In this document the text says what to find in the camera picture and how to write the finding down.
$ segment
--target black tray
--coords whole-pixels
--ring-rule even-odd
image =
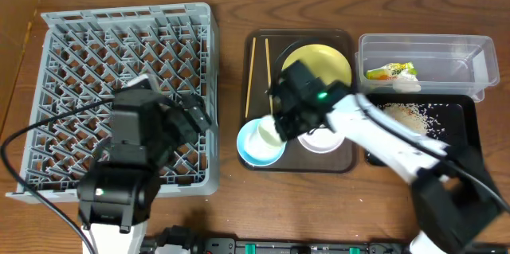
[[[387,103],[420,104],[420,110],[427,107],[427,115],[435,117],[445,131],[434,138],[452,146],[471,146],[481,153],[480,134],[478,133],[477,110],[473,100],[464,95],[426,95],[426,94],[370,94],[367,98],[376,106]],[[367,162],[375,166],[385,166],[374,155],[365,151]]]
[[[246,95],[248,90],[249,69],[252,55],[253,39],[256,38],[256,48],[253,53],[253,74],[249,98],[248,116],[245,117]],[[272,79],[280,75],[281,68],[287,56],[301,46],[309,44],[328,45],[342,53],[351,69],[354,71],[354,54],[352,40],[345,31],[337,29],[281,29],[258,30],[246,38],[245,64],[243,70],[243,85],[241,92],[241,126],[246,122],[260,118],[270,113],[269,97],[265,94],[268,89],[267,62],[265,56],[265,40],[269,43],[269,59]],[[345,139],[340,147],[328,154],[315,154],[301,146],[297,139],[291,140],[285,147],[285,152],[278,161],[269,166],[252,166],[239,155],[239,162],[249,170],[286,171],[286,172],[314,172],[341,174],[352,170],[356,164],[357,146]]]

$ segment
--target food wrapper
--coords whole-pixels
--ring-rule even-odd
[[[416,69],[414,68],[413,62],[408,62],[404,64],[400,63],[389,63],[381,68],[377,68],[374,70],[369,70],[367,72],[368,80],[395,80],[397,79],[398,74],[400,74],[403,70],[407,70],[407,73],[416,77]]]

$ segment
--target yellow plate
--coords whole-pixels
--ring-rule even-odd
[[[315,77],[320,77],[326,85],[339,80],[351,86],[351,66],[347,59],[332,47],[321,44],[299,47],[285,59],[282,70],[298,60],[307,66]]]

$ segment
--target tray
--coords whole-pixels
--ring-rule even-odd
[[[266,61],[266,46],[268,41],[271,77],[279,76],[285,58],[295,49],[309,44],[329,45],[339,50],[353,65],[353,49],[350,36],[336,29],[314,30],[258,30],[250,34],[245,43],[245,62],[243,71],[243,85],[241,102],[241,126],[246,122],[260,118],[271,112],[269,97],[265,94],[268,89],[268,69]],[[248,110],[247,92],[249,85],[249,70],[253,56],[253,73],[249,95]],[[249,170],[315,172],[315,173],[345,173],[356,164],[357,149],[353,142],[345,139],[342,145],[328,154],[315,154],[301,146],[297,139],[291,140],[285,147],[282,157],[269,166],[251,166],[239,155],[238,159]]]
[[[427,95],[427,94],[369,94],[367,98],[376,106],[387,103],[418,104],[420,111],[427,109],[427,115],[433,116],[444,128],[442,132],[427,134],[449,145],[471,146],[481,153],[478,133],[477,110],[473,99],[465,95]],[[372,165],[385,166],[374,155],[365,151],[365,159]]]
[[[218,188],[218,27],[205,3],[80,10],[41,15],[49,27],[30,123],[112,98],[148,72],[164,95],[195,93],[212,127],[180,147],[160,172],[159,197],[207,195]],[[111,104],[29,132],[20,175],[50,201],[77,201],[92,152],[110,134]],[[18,185],[12,197],[37,202]]]

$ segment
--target dark brown tray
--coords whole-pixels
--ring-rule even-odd
[[[246,117],[246,96],[248,91],[249,70],[252,56],[252,45],[255,38],[253,73],[250,90],[248,116]],[[270,113],[268,89],[268,72],[265,55],[265,40],[268,39],[271,78],[280,75],[285,58],[299,47],[309,44],[323,44],[340,51],[348,60],[354,71],[354,52],[351,37],[342,30],[258,30],[246,38],[245,62],[241,102],[241,126],[252,119]],[[301,146],[297,139],[287,142],[282,157],[270,166],[252,166],[239,155],[239,161],[249,170],[345,173],[356,164],[357,146],[345,139],[342,145],[328,154],[315,154]]]

